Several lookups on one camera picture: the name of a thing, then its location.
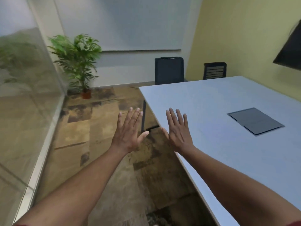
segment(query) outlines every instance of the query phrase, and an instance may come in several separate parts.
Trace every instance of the forearm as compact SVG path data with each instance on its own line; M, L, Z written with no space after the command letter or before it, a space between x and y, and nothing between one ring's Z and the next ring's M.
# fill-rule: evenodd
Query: forearm
M17 224L80 226L124 156L124 151L111 147L35 205Z
M181 154L240 225L284 226L301 219L300 211L274 191L194 146Z

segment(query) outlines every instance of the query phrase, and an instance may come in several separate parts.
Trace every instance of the glass partition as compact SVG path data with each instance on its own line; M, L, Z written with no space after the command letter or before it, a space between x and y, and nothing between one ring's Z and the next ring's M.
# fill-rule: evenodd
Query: glass partition
M13 223L62 95L28 3L0 0L1 226Z

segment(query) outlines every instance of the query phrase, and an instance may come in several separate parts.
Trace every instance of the hand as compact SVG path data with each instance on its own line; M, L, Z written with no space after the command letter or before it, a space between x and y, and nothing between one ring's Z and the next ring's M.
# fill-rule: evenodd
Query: hand
M183 152L185 149L193 146L192 138L188 128L187 115L184 114L184 120L180 113L180 110L175 110L178 118L176 117L172 108L169 111L166 110L166 116L169 126L169 134L166 129L161 128L165 137L170 141L176 149L176 152Z
M142 119L143 112L139 112L139 108L133 111L131 107L126 115L126 119L122 125L121 112L118 114L117 129L112 139L111 147L124 152L125 154L132 152L149 134L149 131L142 133L138 137L138 128Z

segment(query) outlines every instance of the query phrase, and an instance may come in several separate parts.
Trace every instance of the mesh chair back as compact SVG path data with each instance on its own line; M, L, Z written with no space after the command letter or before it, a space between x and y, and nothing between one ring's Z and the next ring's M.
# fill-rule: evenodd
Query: mesh chair back
M226 63L205 63L204 66L205 68L203 80L226 77Z
M155 59L155 84L184 82L184 59L182 57L162 57Z

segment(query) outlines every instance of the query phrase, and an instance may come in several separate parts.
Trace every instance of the white table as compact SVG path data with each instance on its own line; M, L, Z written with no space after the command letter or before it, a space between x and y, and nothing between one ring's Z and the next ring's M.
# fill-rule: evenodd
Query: white table
M159 125L165 111L186 113L194 145L247 174L301 210L301 103L242 76L140 87ZM254 136L228 113L255 107L284 128ZM222 226L238 225L178 154L201 198Z

